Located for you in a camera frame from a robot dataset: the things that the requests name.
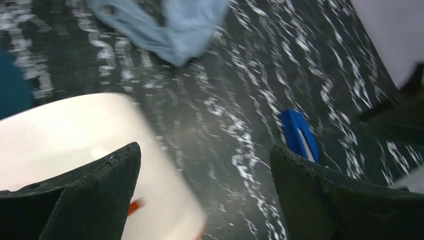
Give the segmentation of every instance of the light blue towel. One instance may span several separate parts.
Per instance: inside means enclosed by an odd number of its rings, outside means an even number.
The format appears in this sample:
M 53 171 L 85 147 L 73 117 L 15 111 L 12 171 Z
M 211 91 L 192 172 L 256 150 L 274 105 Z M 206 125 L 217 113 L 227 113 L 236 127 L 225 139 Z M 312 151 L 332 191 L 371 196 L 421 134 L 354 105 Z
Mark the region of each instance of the light blue towel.
M 164 26 L 133 0 L 89 0 L 88 6 L 100 21 L 120 31 L 139 48 L 182 67 L 206 51 L 229 3 L 230 0 L 163 0 Z M 106 11 L 110 7 L 113 14 Z

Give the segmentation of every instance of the black object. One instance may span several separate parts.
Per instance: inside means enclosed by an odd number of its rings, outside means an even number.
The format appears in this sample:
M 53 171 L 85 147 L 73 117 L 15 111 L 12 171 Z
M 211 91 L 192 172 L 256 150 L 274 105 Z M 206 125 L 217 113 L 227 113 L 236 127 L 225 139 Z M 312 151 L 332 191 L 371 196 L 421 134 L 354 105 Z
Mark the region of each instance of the black object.
M 4 240 L 120 240 L 141 166 L 140 146 L 15 191 L 0 192 Z
M 417 64 L 397 94 L 362 113 L 360 132 L 388 141 L 424 145 L 423 73 L 424 63 Z
M 292 240 L 421 239 L 424 194 L 373 185 L 274 146 L 271 172 Z

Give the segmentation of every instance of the blue cloth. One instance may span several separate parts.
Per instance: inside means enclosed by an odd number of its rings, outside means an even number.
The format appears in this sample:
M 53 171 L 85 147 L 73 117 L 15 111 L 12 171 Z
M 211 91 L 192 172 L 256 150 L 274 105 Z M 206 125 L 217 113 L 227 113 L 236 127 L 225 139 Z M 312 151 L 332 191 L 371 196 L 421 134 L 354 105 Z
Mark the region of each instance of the blue cloth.
M 132 0 L 89 0 L 88 7 L 100 21 L 139 48 L 182 67 L 206 51 L 229 3 L 230 0 L 163 0 L 164 26 Z M 105 11 L 108 7 L 113 9 L 112 14 Z
M 0 120 L 34 106 L 34 97 L 14 57 L 0 48 Z

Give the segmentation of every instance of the orange object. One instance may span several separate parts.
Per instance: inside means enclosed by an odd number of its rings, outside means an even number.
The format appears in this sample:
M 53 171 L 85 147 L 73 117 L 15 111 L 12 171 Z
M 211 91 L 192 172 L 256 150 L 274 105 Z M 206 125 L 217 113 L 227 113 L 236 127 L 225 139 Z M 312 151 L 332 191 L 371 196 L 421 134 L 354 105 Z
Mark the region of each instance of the orange object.
M 146 203 L 143 199 L 137 199 L 136 201 L 133 201 L 129 205 L 128 216 L 137 211 L 137 209 L 144 207 L 144 205 L 146 205 Z

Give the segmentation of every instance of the black table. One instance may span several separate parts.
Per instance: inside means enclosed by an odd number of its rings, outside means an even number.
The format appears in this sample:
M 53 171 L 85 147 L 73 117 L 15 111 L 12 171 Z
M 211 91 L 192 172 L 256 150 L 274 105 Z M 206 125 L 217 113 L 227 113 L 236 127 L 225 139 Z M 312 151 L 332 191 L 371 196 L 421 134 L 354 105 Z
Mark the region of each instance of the black table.
M 160 19 L 159 1 L 142 5 Z M 358 114 L 396 88 L 347 0 L 234 2 L 205 56 L 183 68 L 81 0 L 1 3 L 0 44 L 41 103 L 132 96 L 209 214 L 203 240 L 287 237 L 269 167 L 283 109 L 302 109 L 322 164 L 353 178 L 387 185 L 423 164 L 416 146 L 358 134 Z

